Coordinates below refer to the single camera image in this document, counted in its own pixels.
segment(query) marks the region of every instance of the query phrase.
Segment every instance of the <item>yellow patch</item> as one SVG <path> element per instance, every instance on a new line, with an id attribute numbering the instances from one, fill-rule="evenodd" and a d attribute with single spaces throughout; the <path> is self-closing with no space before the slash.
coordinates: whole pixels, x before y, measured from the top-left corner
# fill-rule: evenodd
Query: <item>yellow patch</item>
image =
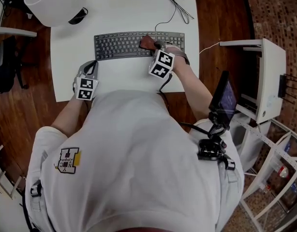
<path id="1" fill-rule="evenodd" d="M 80 160 L 81 160 L 81 152 L 79 151 L 79 153 L 75 154 L 74 156 L 74 166 L 79 166 L 80 165 Z"/>

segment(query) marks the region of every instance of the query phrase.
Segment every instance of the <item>person's right arm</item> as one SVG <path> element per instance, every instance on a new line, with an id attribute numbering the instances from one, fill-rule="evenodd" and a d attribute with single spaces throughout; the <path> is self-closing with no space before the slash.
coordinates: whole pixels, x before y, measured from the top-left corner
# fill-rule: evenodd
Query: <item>person's right arm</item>
<path id="1" fill-rule="evenodd" d="M 207 87 L 193 73 L 189 65 L 185 63 L 185 58 L 175 56 L 173 72 L 180 79 L 188 104 L 191 106 L 197 120 L 208 118 L 209 105 L 212 95 Z"/>

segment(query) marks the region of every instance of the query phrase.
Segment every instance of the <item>black bag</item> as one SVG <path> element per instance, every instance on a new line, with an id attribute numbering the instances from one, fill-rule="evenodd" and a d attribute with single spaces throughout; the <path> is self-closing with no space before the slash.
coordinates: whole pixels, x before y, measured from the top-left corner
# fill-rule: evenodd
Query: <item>black bag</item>
<path id="1" fill-rule="evenodd" d="M 15 69 L 18 62 L 15 57 L 15 37 L 0 43 L 0 93 L 8 92 L 13 87 Z"/>

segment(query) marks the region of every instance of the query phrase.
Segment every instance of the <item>phone mount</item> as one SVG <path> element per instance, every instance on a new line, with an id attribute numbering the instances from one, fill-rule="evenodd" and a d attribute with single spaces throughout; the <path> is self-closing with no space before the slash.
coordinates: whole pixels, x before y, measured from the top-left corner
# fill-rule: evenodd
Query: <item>phone mount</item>
<path id="1" fill-rule="evenodd" d="M 197 153 L 200 160 L 217 160 L 224 161 L 228 167 L 226 151 L 226 143 L 220 136 L 229 130 L 230 121 L 235 114 L 237 100 L 231 84 L 228 80 L 229 72 L 223 71 L 218 86 L 213 95 L 209 106 L 209 120 L 213 123 L 210 131 L 206 134 L 208 139 L 199 141 L 199 151 Z"/>

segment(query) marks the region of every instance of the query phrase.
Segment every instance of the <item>keyboard key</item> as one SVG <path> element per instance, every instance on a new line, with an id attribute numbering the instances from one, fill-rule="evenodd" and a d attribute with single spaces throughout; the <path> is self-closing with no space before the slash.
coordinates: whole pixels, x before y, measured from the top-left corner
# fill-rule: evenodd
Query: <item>keyboard key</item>
<path id="1" fill-rule="evenodd" d="M 119 58 L 119 57 L 125 57 L 125 56 L 137 56 L 136 52 L 130 52 L 130 53 L 117 53 L 117 54 L 113 54 L 114 58 Z"/>

